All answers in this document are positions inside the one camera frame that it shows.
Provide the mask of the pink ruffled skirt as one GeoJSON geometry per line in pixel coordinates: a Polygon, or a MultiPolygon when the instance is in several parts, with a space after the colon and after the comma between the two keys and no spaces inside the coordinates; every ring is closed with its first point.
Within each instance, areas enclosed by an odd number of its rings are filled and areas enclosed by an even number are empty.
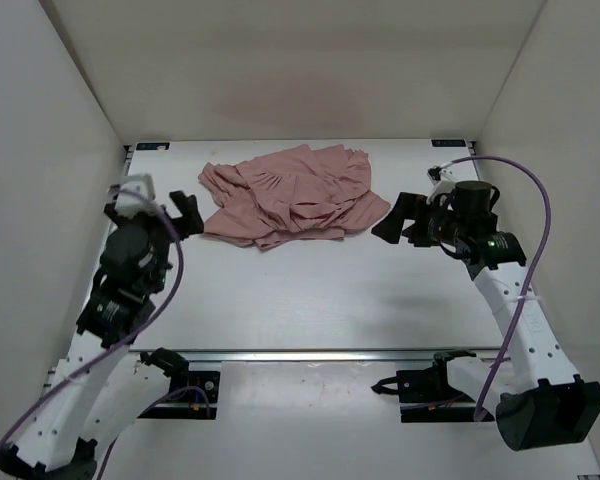
{"type": "Polygon", "coordinates": [[[218,206],[204,233],[267,251],[295,240],[336,240],[374,226],[390,203],[372,191],[369,156],[339,144],[303,144],[198,176],[218,206]]]}

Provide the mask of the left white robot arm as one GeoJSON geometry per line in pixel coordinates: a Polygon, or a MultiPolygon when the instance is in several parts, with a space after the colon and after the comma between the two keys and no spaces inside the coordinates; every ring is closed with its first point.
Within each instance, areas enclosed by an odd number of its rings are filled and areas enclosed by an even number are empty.
{"type": "Polygon", "coordinates": [[[104,212],[106,239],[87,303],[48,390],[0,440],[0,471],[16,479],[100,477],[117,437],[158,403],[191,391],[189,363],[158,348],[140,355],[121,381],[110,379],[130,347],[165,310],[169,251],[204,230],[195,196],[173,191],[172,218],[148,194],[116,188],[104,212]]]}

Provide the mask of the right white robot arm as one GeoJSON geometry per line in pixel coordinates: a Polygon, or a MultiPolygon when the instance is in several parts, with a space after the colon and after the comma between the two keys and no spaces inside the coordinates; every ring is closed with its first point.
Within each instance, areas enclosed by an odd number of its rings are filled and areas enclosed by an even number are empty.
{"type": "Polygon", "coordinates": [[[493,362],[469,350],[437,352],[431,367],[397,372],[395,388],[381,380],[372,389],[398,396],[405,409],[473,400],[514,451],[580,443],[600,414],[600,383],[584,380],[561,349],[522,247],[498,228],[499,197],[482,181],[460,181],[433,199],[402,192],[372,233],[390,244],[438,246],[461,261],[503,335],[503,352],[493,362]]]}

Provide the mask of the silver aluminium table rail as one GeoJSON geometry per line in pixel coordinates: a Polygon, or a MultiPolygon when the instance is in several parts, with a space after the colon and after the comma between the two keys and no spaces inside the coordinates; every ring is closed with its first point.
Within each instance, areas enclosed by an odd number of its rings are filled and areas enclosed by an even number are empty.
{"type": "Polygon", "coordinates": [[[218,362],[427,362],[435,353],[452,348],[420,349],[282,349],[282,350],[218,350],[174,349],[174,352],[196,363],[218,362]]]}

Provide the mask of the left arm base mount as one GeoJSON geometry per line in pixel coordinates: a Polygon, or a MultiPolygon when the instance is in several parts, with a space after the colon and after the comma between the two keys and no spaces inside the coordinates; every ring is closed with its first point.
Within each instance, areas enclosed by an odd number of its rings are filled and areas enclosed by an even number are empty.
{"type": "Polygon", "coordinates": [[[184,356],[164,348],[141,352],[137,366],[159,371],[158,380],[168,382],[165,391],[160,391],[139,419],[216,419],[221,381],[218,368],[195,366],[184,356]]]}

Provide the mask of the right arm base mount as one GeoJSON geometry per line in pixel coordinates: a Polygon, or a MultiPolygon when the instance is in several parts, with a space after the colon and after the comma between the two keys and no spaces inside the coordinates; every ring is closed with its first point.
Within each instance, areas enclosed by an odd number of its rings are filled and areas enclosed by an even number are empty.
{"type": "Polygon", "coordinates": [[[449,385],[446,373],[450,361],[464,357],[478,358],[470,350],[436,352],[430,367],[397,370],[393,377],[381,379],[372,385],[371,390],[378,395],[398,397],[403,424],[472,422],[473,401],[449,385]]]}

